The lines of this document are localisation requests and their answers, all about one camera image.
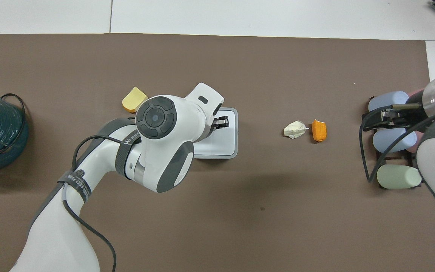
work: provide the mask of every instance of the gray velcro strap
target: gray velcro strap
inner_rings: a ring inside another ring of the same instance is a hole
[[[90,186],[88,186],[88,183],[73,171],[66,171],[65,174],[60,177],[58,182],[65,182],[73,187],[82,197],[83,203],[85,203],[92,194],[92,190],[90,189]]]
[[[136,129],[132,131],[125,139],[122,140],[119,146],[119,150],[117,151],[117,156],[115,158],[115,171],[121,175],[129,179],[125,174],[125,165],[126,160],[128,158],[128,154],[132,149],[132,146],[140,141],[140,133]]]

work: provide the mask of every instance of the white crumpled paper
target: white crumpled paper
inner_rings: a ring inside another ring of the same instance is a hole
[[[289,124],[287,127],[285,127],[283,134],[285,134],[285,136],[288,136],[292,139],[295,139],[303,135],[305,131],[307,131],[307,129],[309,128],[305,126],[304,122],[295,121]]]

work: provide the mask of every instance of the black wire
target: black wire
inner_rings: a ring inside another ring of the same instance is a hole
[[[76,168],[77,168],[77,165],[76,165],[76,157],[78,156],[78,150],[80,150],[80,148],[81,148],[81,147],[82,147],[86,142],[88,142],[88,141],[90,141],[90,140],[92,140],[92,139],[105,139],[105,140],[114,141],[114,142],[116,142],[116,143],[121,143],[121,141],[119,141],[119,140],[117,140],[117,139],[115,139],[115,138],[109,137],[109,136],[105,136],[105,135],[93,135],[93,136],[90,136],[90,137],[85,138],[83,141],[81,141],[81,142],[78,144],[78,146],[75,148],[75,152],[73,153],[73,160],[72,160],[72,162],[71,162],[71,170],[72,170],[72,171],[75,171]]]
[[[65,209],[71,215],[71,217],[73,217],[76,221],[82,224],[83,227],[91,231],[93,234],[97,235],[100,239],[102,239],[107,244],[107,246],[110,248],[110,251],[112,251],[112,256],[114,257],[114,266],[112,268],[112,272],[115,272],[115,267],[117,266],[117,254],[115,253],[115,249],[112,246],[112,243],[110,243],[110,241],[107,240],[105,236],[100,234],[100,232],[98,232],[93,227],[90,227],[89,224],[87,224],[85,221],[83,221],[83,219],[81,219],[78,215],[76,215],[76,213],[68,206],[68,202],[66,200],[63,201],[63,205],[65,206]]]
[[[362,155],[362,163],[364,164],[364,171],[366,172],[367,180],[369,179],[369,174],[368,174],[368,168],[367,168],[367,162],[366,162],[366,155],[365,155],[365,151],[364,151],[364,139],[362,138],[362,132],[364,131],[364,126],[367,123],[368,119],[370,119],[370,117],[373,114],[375,114],[378,111],[387,110],[389,108],[392,108],[392,105],[388,105],[388,106],[384,106],[384,107],[380,107],[380,108],[376,108],[375,110],[372,110],[364,117],[364,119],[362,120],[362,124],[360,125],[360,130],[359,130],[360,153]]]
[[[372,182],[373,181],[373,178],[375,178],[375,175],[377,174],[378,168],[380,167],[380,164],[382,164],[382,162],[385,160],[385,157],[387,156],[387,153],[389,153],[389,151],[398,142],[402,141],[402,139],[404,139],[407,135],[411,134],[413,131],[416,131],[418,129],[424,128],[425,126],[430,125],[430,123],[432,123],[434,121],[435,121],[435,115],[432,115],[431,117],[422,120],[421,122],[419,122],[415,126],[412,126],[410,129],[408,129],[406,132],[404,132],[402,135],[400,135],[399,138],[397,138],[395,141],[393,141],[392,144],[390,144],[390,146],[385,149],[385,151],[382,153],[382,155],[380,155],[379,159],[377,160],[377,163],[376,163],[375,167],[373,167],[372,174],[368,178],[368,182]]]
[[[6,94],[2,95],[0,98],[3,99],[7,96],[14,96],[15,98],[17,98],[19,100],[19,103],[21,104],[21,110],[22,110],[21,126],[19,127],[18,133],[16,134],[14,139],[10,142],[10,144],[8,144],[7,146],[4,146],[0,149],[0,154],[5,153],[5,151],[7,151],[19,139],[19,136],[21,135],[21,133],[23,131],[23,127],[26,124],[26,110],[25,110],[25,104],[23,103],[23,100],[14,93],[6,93]]]

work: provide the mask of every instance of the brown table surface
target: brown table surface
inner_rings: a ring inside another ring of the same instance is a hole
[[[0,34],[0,95],[20,95],[31,125],[0,170],[0,271],[76,145],[129,116],[134,86],[185,96],[199,82],[237,109],[238,155],[195,160],[162,194],[107,174],[81,216],[113,243],[117,271],[435,271],[435,200],[425,186],[368,184],[358,145],[368,98],[429,82],[423,41],[155,34]],[[323,143],[283,136],[314,119]],[[366,146],[371,167],[368,133]]]

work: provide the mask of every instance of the yellow sponge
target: yellow sponge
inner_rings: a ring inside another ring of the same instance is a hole
[[[128,95],[122,99],[122,106],[130,113],[135,113],[140,105],[147,100],[145,93],[139,90],[139,88],[134,87]]]

